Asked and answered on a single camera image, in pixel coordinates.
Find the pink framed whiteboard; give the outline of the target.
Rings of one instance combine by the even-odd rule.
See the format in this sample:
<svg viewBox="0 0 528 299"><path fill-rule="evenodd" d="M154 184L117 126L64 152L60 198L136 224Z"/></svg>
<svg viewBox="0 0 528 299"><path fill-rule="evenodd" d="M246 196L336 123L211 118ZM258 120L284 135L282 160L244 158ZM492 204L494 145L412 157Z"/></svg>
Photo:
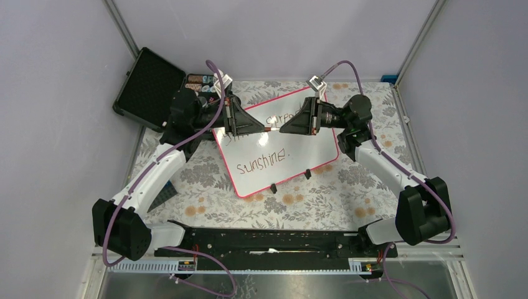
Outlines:
<svg viewBox="0 0 528 299"><path fill-rule="evenodd" d="M299 112L306 97L313 95L309 87L303 87L252 105L246 111L265 126L279 128ZM224 128L216 128L214 138L238 197L266 190L339 156L336 134L329 128L315 136L276 131L230 136Z"/></svg>

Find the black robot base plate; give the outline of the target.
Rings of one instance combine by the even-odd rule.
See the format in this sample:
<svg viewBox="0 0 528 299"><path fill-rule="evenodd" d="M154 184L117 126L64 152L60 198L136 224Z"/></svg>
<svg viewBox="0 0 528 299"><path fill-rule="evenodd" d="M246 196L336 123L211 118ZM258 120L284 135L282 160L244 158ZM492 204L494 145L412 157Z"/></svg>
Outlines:
<svg viewBox="0 0 528 299"><path fill-rule="evenodd" d="M250 252L318 253L330 257L379 258L394 245L375 245L363 231L270 230L188 227L178 248L214 257Z"/></svg>

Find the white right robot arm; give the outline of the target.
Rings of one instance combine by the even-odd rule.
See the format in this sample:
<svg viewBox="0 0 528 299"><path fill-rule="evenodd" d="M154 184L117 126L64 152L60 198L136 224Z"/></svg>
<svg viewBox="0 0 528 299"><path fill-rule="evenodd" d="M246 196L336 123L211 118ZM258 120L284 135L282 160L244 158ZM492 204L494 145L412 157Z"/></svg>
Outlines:
<svg viewBox="0 0 528 299"><path fill-rule="evenodd" d="M371 257L390 242L434 244L434 237L444 232L450 234L443 242L450 242L456 226L446 183L405 167L384 150L372 131L371 109L365 95L354 95L341 108L307 97L301 110L280 127L280 133L316 135L321 128L342 129L337 136L341 152L376 175L396 196L394 217L360 228L357 248L362 255Z"/></svg>

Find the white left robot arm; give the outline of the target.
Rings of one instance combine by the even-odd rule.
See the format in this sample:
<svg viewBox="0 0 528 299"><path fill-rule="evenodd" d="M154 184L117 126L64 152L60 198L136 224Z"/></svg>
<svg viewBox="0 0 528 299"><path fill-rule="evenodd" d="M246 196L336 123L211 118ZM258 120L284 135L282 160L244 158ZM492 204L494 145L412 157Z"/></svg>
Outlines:
<svg viewBox="0 0 528 299"><path fill-rule="evenodd" d="M188 88L177 91L160 144L150 160L112 199L99 199L92 208L94 239L102 247L107 267L123 259L139 260L149 251L166 247L179 256L191 252L192 237L181 225L147 225L143 218L169 179L190 159L192 142L200 143L211 128L224 128L232 136L271 131L247 113L231 91L220 90L212 102Z"/></svg>

